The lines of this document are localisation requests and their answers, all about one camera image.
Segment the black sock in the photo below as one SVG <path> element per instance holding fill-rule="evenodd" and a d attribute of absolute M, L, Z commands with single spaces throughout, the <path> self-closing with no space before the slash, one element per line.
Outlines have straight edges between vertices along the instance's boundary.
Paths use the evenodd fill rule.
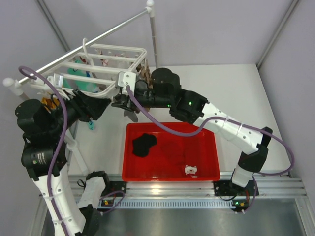
<path fill-rule="evenodd" d="M 157 144 L 155 135 L 143 133 L 132 140 L 132 154 L 144 158 L 149 154 L 150 148 Z"/>

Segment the white plastic sock hanger frame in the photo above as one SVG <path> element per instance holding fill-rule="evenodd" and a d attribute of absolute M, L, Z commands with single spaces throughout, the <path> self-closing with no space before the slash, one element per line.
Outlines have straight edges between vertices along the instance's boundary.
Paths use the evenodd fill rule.
<path fill-rule="evenodd" d="M 147 50 L 138 47 L 115 46 L 82 40 L 82 50 L 41 72 L 59 91 L 81 90 L 85 95 L 109 98 L 116 89 L 119 73 L 137 72 L 146 63 Z"/>

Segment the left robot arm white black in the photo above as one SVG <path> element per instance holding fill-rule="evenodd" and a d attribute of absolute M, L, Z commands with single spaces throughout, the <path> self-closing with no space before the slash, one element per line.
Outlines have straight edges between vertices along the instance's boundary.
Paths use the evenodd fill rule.
<path fill-rule="evenodd" d="M 97 211 L 101 195 L 111 191 L 105 171 L 87 174 L 80 201 L 76 202 L 68 180 L 65 133 L 76 121 L 101 117 L 110 105 L 108 98 L 94 98 L 74 90 L 54 110 L 37 99 L 21 103 L 15 110 L 25 142 L 21 162 L 40 190 L 57 236 L 93 236 L 99 229 Z"/>

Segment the grey sock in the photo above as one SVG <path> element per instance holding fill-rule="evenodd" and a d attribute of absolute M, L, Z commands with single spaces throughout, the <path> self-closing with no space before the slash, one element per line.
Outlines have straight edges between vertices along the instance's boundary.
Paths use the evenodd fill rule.
<path fill-rule="evenodd" d="M 135 122 L 135 123 L 138 122 L 138 117 L 135 111 L 131 109 L 124 109 L 124 117 L 128 117 L 132 122 Z"/>

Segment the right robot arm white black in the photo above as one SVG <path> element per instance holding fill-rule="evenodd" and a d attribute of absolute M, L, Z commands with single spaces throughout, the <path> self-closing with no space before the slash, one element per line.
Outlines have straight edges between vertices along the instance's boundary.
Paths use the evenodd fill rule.
<path fill-rule="evenodd" d="M 267 159 L 268 145 L 273 131 L 245 125 L 230 118 L 208 99 L 194 91 L 183 89 L 180 77 L 167 68 L 158 68 L 151 74 L 149 84 L 134 72 L 119 72 L 115 87 L 119 93 L 113 98 L 113 107 L 130 113 L 142 112 L 164 131 L 182 137 L 197 135 L 202 129 L 220 135 L 241 150 L 229 188 L 235 195 L 243 194 L 255 173 L 259 173 Z M 167 108 L 176 120 L 197 127 L 190 133 L 168 128 L 147 112 L 147 108 Z"/>

